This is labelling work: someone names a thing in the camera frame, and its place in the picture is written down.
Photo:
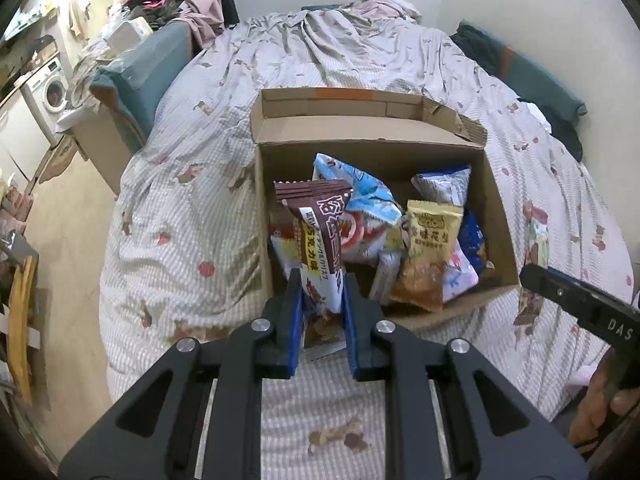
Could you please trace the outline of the person's right hand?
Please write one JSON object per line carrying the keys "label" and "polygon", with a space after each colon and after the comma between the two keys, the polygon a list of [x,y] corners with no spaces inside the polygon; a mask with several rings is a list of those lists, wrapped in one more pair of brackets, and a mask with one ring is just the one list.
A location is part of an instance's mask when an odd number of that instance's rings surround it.
{"label": "person's right hand", "polygon": [[587,393],[578,404],[577,413],[570,424],[567,439],[579,452],[585,453],[596,448],[599,430],[606,416],[624,416],[639,403],[639,389],[617,390],[606,400],[605,386],[611,375],[611,361],[615,350],[609,348],[591,376]]}

